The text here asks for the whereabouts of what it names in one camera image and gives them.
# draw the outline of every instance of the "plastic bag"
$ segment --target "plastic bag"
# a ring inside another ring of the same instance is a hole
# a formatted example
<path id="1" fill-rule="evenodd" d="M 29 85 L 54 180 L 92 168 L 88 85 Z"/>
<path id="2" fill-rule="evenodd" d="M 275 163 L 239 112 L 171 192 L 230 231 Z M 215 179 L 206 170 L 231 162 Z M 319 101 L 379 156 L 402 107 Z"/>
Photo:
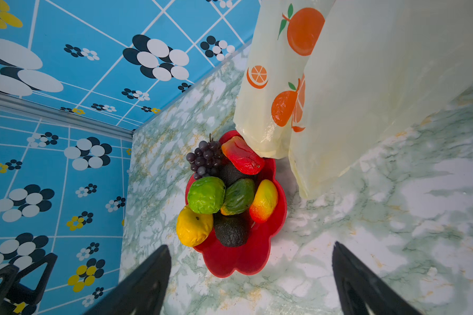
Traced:
<path id="1" fill-rule="evenodd" d="M 473 0 L 338 0 L 324 11 L 322 1 L 298 3 L 325 18 L 315 48 L 296 56 L 271 27 L 289 3 L 263 1 L 249 68 L 266 65 L 268 81 L 257 89 L 244 79 L 233 120 L 261 156 L 289 155 L 301 197 L 312 199 L 372 144 L 440 110 L 473 82 Z M 277 110 L 288 88 L 296 90 L 289 116 L 289 107 Z"/>

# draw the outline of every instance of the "metal trim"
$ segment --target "metal trim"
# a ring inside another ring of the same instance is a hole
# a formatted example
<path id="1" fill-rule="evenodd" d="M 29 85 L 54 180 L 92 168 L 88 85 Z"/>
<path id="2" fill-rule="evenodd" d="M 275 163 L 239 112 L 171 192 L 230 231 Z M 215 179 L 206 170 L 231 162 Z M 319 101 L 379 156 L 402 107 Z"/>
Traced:
<path id="1" fill-rule="evenodd" d="M 82 117 L 77 114 L 67 113 L 63 110 L 47 107 L 2 93 L 0 93 L 0 106 L 48 118 L 55 122 L 71 124 L 74 127 L 94 130 L 101 134 L 108 134 L 125 139 L 132 139 L 133 135 L 133 131 L 123 129 L 121 127 L 99 122 L 88 117 Z"/>

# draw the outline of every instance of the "fruit bowl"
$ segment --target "fruit bowl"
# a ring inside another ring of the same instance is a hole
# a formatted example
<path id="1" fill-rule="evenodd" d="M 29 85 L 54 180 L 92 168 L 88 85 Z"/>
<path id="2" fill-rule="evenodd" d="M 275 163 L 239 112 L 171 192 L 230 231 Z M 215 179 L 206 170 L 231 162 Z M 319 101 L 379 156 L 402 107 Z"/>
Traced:
<path id="1" fill-rule="evenodd" d="M 240 135 L 236 130 L 225 133 L 219 142 L 225 143 L 235 135 Z M 226 278 L 238 271 L 244 275 L 255 275 L 266 265 L 270 256 L 271 238 L 282 229 L 287 216 L 287 202 L 282 186 L 275 179 L 275 160 L 265 158 L 265 167 L 258 174 L 258 185 L 261 180 L 271 180 L 278 192 L 278 203 L 271 217 L 265 223 L 254 223 L 245 245 L 236 248 L 224 247 L 215 237 L 214 229 L 207 239 L 194 247 L 202 253 L 203 260 L 208 270 L 219 278 Z M 186 187 L 186 205 L 188 192 L 194 183 L 194 175 L 189 179 Z"/>

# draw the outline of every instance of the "grape bunch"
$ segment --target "grape bunch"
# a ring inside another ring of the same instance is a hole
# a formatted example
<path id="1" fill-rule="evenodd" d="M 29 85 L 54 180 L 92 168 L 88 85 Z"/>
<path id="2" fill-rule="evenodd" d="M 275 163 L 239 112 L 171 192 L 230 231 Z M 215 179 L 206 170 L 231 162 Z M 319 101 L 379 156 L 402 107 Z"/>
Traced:
<path id="1" fill-rule="evenodd" d="M 186 155 L 186 160 L 191 164 L 191 171 L 195 172 L 195 180 L 202 177 L 217 176 L 219 167 L 222 166 L 221 143 L 214 141 L 209 136 L 209 142 L 201 141 L 195 152 Z"/>

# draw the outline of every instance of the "orange print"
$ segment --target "orange print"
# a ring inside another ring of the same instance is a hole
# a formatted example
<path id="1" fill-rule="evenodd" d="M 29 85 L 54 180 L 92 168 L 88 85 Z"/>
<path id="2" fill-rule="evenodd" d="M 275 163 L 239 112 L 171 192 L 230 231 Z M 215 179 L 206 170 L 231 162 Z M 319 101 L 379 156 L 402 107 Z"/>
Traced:
<path id="1" fill-rule="evenodd" d="M 268 84 L 268 75 L 266 69 L 263 66 L 255 66 L 251 70 L 249 76 L 249 69 L 247 68 L 247 81 L 249 84 L 256 89 L 262 89 Z"/>
<path id="2" fill-rule="evenodd" d="M 315 43 L 321 34 L 324 26 L 324 17 L 321 12 L 314 8 L 303 8 L 292 15 L 292 4 L 289 5 L 287 16 L 280 22 L 278 35 L 282 33 L 285 25 L 289 22 L 287 28 L 287 41 L 289 46 L 301 56 L 309 56 L 314 50 Z"/>
<path id="3" fill-rule="evenodd" d="M 305 104 L 305 75 L 298 79 L 297 88 L 290 82 L 289 87 L 292 91 L 284 91 L 273 100 L 271 117 L 279 127 L 284 127 L 292 116 L 291 128 L 298 133 L 305 129 L 297 125 L 303 116 Z"/>

